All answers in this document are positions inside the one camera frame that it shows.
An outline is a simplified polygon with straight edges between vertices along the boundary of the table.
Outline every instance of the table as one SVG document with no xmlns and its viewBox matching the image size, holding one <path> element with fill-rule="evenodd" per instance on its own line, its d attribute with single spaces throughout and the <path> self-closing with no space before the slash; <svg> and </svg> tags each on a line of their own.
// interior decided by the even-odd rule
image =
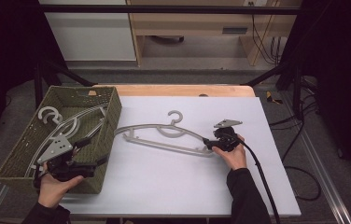
<svg viewBox="0 0 351 224">
<path fill-rule="evenodd" d="M 212 126 L 215 122 L 237 116 L 246 118 L 244 125 L 234 126 L 234 129 L 246 139 L 250 139 L 246 142 L 260 159 L 279 215 L 289 217 L 301 214 L 279 159 L 260 100 L 254 97 L 250 87 L 116 87 L 123 106 L 119 127 L 152 123 L 153 120 L 160 123 L 166 120 L 169 122 L 170 119 L 164 112 L 167 113 L 172 108 L 182 108 L 184 120 L 177 126 L 209 137 L 214 131 Z M 201 94 L 215 97 L 193 97 Z M 237 105 L 238 103 L 248 105 L 249 109 L 244 109 L 240 104 Z M 225 110 L 226 113 L 221 112 L 212 108 L 216 104 L 232 105 L 234 109 Z M 199 110 L 205 113 L 194 116 Z M 142 133 L 142 136 L 144 134 L 147 137 L 153 133 L 147 131 Z M 182 141 L 187 145 L 192 142 L 190 139 Z M 248 153 L 247 163 L 272 215 L 273 210 L 261 184 L 258 170 Z M 72 214 L 87 217 L 228 217 L 232 202 L 225 184 L 228 171 L 225 162 L 216 155 L 204 158 L 139 146 L 127 143 L 119 134 L 114 139 L 102 192 L 98 195 L 68 194 L 62 200 L 62 205 Z"/>
</svg>

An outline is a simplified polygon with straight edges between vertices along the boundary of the green woven basket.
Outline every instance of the green woven basket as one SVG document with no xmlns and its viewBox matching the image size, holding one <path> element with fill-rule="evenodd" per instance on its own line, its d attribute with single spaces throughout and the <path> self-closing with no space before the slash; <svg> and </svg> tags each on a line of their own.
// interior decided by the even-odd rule
<svg viewBox="0 0 351 224">
<path fill-rule="evenodd" d="M 44 124 L 38 118 L 38 111 L 45 106 L 55 107 L 63 116 L 63 120 L 73 117 L 76 113 L 93 106 L 108 104 L 103 126 L 91 140 L 91 144 L 82 148 L 74 157 L 75 161 L 91 162 L 109 155 L 117 129 L 121 111 L 121 103 L 115 87 L 50 87 L 44 100 L 36 110 L 33 118 L 21 135 L 16 146 L 8 155 L 0 168 L 0 182 L 23 192 L 35 193 L 33 188 L 33 172 L 25 177 L 26 170 L 41 143 L 55 129 L 56 124 Z M 103 118 L 103 113 L 97 110 L 81 119 L 77 133 L 69 138 L 70 143 L 83 138 Z M 86 178 L 70 193 L 100 193 L 107 163 L 99 166 L 94 177 Z"/>
</svg>

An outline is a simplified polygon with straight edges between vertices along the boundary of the white table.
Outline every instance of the white table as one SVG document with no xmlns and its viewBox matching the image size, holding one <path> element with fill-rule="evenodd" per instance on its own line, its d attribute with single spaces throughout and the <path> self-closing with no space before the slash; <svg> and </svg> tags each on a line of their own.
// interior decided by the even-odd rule
<svg viewBox="0 0 351 224">
<path fill-rule="evenodd" d="M 301 211 L 280 161 L 260 99 L 256 97 L 157 97 L 121 96 L 119 127 L 169 124 L 167 113 L 180 111 L 176 126 L 214 140 L 214 124 L 223 119 L 241 120 L 234 126 L 260 160 L 277 211 L 282 217 Z M 136 132 L 141 138 L 186 147 L 202 147 L 195 138 L 169 139 L 151 129 Z M 247 152 L 248 168 L 268 207 L 266 191 L 257 167 Z M 232 197 L 226 186 L 229 168 L 217 155 L 198 157 L 114 140 L 103 190 L 98 195 L 68 194 L 62 205 L 72 214 L 92 217 L 228 217 Z"/>
</svg>

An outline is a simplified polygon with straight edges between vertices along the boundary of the person's left hand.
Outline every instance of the person's left hand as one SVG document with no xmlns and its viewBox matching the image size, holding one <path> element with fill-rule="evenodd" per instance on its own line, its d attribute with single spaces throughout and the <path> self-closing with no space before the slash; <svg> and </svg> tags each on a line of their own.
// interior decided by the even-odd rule
<svg viewBox="0 0 351 224">
<path fill-rule="evenodd" d="M 56 208 L 64 194 L 83 180 L 83 176 L 76 176 L 66 182 L 55 179 L 51 174 L 41 177 L 41 189 L 38 202 L 47 208 Z"/>
</svg>

